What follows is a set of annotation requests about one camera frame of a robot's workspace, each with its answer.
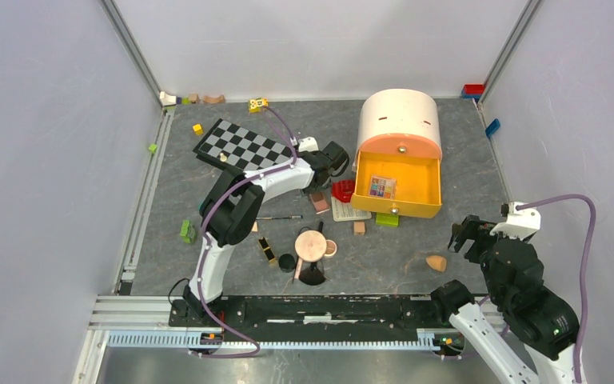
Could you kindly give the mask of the round pink powder compact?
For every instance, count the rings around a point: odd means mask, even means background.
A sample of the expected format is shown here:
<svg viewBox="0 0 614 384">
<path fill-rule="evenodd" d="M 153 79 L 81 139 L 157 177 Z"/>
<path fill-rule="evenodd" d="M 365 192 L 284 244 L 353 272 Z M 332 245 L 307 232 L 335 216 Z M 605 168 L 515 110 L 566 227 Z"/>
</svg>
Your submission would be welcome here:
<svg viewBox="0 0 614 384">
<path fill-rule="evenodd" d="M 307 230 L 297 236 L 294 249 L 301 260 L 318 262 L 323 258 L 334 256 L 337 252 L 337 244 L 317 230 Z"/>
</svg>

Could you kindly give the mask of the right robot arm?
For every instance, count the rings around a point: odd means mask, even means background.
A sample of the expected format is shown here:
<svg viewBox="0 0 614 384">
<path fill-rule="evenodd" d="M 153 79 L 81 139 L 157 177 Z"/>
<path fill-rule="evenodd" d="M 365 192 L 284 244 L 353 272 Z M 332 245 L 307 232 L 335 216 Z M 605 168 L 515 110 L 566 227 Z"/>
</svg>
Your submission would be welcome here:
<svg viewBox="0 0 614 384">
<path fill-rule="evenodd" d="M 431 294 L 431 319 L 452 326 L 472 344 L 501 383 L 579 383 L 580 325 L 573 308 L 544 285 L 544 265 L 530 240 L 541 227 L 540 213 L 522 202 L 501 207 L 503 222 L 467 216 L 452 226 L 449 249 L 472 245 L 464 257 L 480 267 L 488 297 L 505 324 L 524 344 L 529 367 L 494 330 L 480 304 L 457 280 Z"/>
</svg>

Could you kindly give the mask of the round drawer organizer box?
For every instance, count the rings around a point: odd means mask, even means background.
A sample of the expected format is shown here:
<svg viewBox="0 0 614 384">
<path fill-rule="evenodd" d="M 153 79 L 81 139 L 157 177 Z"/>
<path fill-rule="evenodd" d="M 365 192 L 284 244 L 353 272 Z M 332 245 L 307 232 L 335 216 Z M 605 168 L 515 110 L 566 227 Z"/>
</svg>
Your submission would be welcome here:
<svg viewBox="0 0 614 384">
<path fill-rule="evenodd" d="M 433 218 L 442 207 L 438 106 L 419 90 L 387 89 L 361 107 L 351 203 L 357 210 Z M 394 199 L 369 196 L 372 175 L 397 180 Z"/>
</svg>

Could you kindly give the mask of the colourful eyeshadow palette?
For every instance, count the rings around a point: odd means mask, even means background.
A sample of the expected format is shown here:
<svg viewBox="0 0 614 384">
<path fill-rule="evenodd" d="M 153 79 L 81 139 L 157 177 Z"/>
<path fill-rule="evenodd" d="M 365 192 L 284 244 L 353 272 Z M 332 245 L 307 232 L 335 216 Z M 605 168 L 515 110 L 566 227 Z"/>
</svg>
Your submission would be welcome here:
<svg viewBox="0 0 614 384">
<path fill-rule="evenodd" d="M 369 182 L 369 196 L 374 198 L 394 199 L 397 180 L 379 175 L 372 175 Z"/>
</svg>

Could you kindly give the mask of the pink blush palette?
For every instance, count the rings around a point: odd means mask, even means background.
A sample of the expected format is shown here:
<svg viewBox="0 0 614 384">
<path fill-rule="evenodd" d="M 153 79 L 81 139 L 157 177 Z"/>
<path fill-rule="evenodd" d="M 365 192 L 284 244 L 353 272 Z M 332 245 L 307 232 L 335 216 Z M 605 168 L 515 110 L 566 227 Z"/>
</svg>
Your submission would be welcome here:
<svg viewBox="0 0 614 384">
<path fill-rule="evenodd" d="M 316 214 L 323 214 L 330 210 L 330 205 L 326 196 L 322 192 L 315 192 L 309 195 L 309 199 L 315 209 Z"/>
</svg>

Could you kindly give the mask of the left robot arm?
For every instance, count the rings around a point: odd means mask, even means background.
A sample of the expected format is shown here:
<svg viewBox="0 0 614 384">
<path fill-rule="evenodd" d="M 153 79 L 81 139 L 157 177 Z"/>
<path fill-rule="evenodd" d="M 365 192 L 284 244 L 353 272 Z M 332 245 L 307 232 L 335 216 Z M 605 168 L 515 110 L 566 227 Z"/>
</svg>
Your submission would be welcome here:
<svg viewBox="0 0 614 384">
<path fill-rule="evenodd" d="M 251 232 L 264 202 L 299 190 L 317 192 L 349 164 L 343 147 L 329 142 L 323 150 L 292 150 L 288 160 L 252 171 L 227 167 L 200 206 L 201 253 L 183 299 L 189 316 L 200 326 L 219 315 L 216 302 L 235 247 Z"/>
</svg>

